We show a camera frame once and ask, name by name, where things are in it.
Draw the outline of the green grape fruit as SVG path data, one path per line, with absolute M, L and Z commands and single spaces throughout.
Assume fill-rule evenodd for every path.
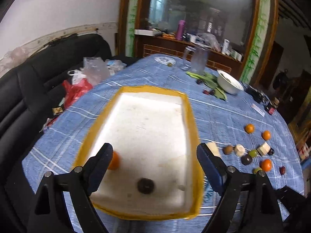
M 250 150 L 248 151 L 248 155 L 251 157 L 251 158 L 255 158 L 258 156 L 258 151 L 256 149 L 253 149 L 253 150 Z

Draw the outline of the orange tangerine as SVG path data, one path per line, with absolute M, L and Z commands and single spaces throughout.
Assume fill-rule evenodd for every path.
M 245 126 L 245 132 L 248 134 L 252 134 L 255 131 L 255 126 L 253 124 L 247 124 Z
M 261 136 L 262 136 L 262 138 L 263 138 L 265 141 L 268 141 L 268 140 L 270 140 L 270 138 L 271 138 L 271 133 L 270 133 L 270 131 L 265 130 L 265 131 L 262 132 Z
M 272 167 L 273 167 L 273 164 L 272 164 L 272 161 L 269 160 L 269 159 L 265 159 L 263 160 L 261 163 L 260 163 L 260 167 L 263 171 L 265 172 L 269 172 L 271 171 Z

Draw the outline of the cream banana piece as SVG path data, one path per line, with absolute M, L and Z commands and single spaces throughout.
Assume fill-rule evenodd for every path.
M 235 146 L 234 152 L 235 152 L 236 156 L 242 157 L 246 153 L 246 149 L 244 148 L 243 145 L 237 144 Z

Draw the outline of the white tray with yellow rim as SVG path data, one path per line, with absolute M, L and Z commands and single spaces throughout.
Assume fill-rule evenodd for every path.
M 89 129 L 74 166 L 109 143 L 120 156 L 90 199 L 126 220 L 191 219 L 202 204 L 203 171 L 196 156 L 198 131 L 185 93 L 154 86 L 123 86 Z M 153 193 L 137 189 L 152 179 Z

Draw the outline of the orange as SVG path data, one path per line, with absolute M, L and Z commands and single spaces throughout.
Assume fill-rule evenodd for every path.
M 109 163 L 108 170 L 117 170 L 120 166 L 120 156 L 117 151 L 113 152 L 111 162 Z

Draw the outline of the red plastic bag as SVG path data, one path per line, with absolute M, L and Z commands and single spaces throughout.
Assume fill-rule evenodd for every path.
M 85 93 L 93 88 L 93 86 L 88 82 L 86 78 L 83 78 L 77 84 L 70 84 L 68 81 L 63 81 L 62 85 L 66 92 L 64 101 L 65 109 L 68 109 L 81 96 L 83 96 Z

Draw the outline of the green leafy vegetables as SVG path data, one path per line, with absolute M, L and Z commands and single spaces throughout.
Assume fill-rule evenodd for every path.
M 202 74 L 196 74 L 193 72 L 186 72 L 188 76 L 194 78 L 195 80 L 200 79 L 202 80 L 202 84 L 206 85 L 210 91 L 215 90 L 215 97 L 218 99 L 227 100 L 227 95 L 224 90 L 218 85 L 217 77 L 211 73 L 203 72 Z

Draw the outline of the blue plaid tablecloth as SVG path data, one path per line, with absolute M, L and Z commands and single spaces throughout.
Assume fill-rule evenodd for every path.
M 143 58 L 101 82 L 46 129 L 22 161 L 23 172 L 33 190 L 38 188 L 47 171 L 62 174 L 71 170 L 89 128 L 120 87 L 151 85 L 187 94 L 202 143 L 214 142 L 218 147 L 241 144 L 252 150 L 263 143 L 262 132 L 270 131 L 268 144 L 275 150 L 270 157 L 273 168 L 268 172 L 272 186 L 275 189 L 288 186 L 304 193 L 303 172 L 295 142 L 279 113 L 265 113 L 262 117 L 251 107 L 255 102 L 245 92 L 228 95 L 226 101 L 206 95 L 204 84 L 198 85 L 180 69 L 181 59 L 177 58 L 175 66 L 169 67 L 155 62 L 155 57 Z M 245 132 L 247 124 L 255 126 L 252 134 Z M 284 175 L 279 172 L 281 166 L 286 168 Z

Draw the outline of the round white plate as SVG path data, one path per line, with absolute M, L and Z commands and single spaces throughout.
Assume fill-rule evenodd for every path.
M 156 56 L 154 60 L 155 62 L 164 64 L 164 65 L 168 65 L 168 64 L 174 65 L 176 63 L 176 60 L 174 58 L 166 57 L 166 56 Z

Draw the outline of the white ceramic bowl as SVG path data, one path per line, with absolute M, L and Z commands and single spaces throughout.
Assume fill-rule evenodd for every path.
M 232 95 L 236 95 L 240 91 L 244 91 L 242 84 L 230 74 L 222 70 L 217 70 L 217 72 L 217 83 L 224 91 Z

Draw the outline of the white paper card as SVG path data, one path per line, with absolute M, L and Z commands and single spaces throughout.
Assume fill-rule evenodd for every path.
M 261 108 L 259 108 L 257 105 L 252 104 L 251 107 L 252 107 L 257 113 L 259 113 L 262 117 L 265 116 L 265 112 L 264 112 Z

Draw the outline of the small green fruit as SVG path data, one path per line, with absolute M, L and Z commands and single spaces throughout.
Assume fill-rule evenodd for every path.
M 253 170 L 253 174 L 257 174 L 259 171 L 262 171 L 261 167 L 257 167 Z

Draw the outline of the small dark plum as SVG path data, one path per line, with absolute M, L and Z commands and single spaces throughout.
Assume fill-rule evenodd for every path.
M 269 151 L 268 151 L 268 155 L 273 155 L 275 153 L 275 150 L 273 148 L 271 148 Z

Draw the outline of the red date fruit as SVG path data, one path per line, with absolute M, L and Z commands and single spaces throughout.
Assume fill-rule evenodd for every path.
M 280 172 L 281 175 L 284 175 L 284 174 L 286 173 L 286 168 L 285 168 L 285 166 L 281 166 L 281 167 L 279 168 L 279 172 Z

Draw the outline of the dark round fruit in tray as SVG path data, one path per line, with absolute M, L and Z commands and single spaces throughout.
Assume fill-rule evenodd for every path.
M 155 183 L 152 179 L 149 178 L 141 178 L 137 182 L 137 189 L 140 193 L 149 195 L 153 193 L 155 189 Z

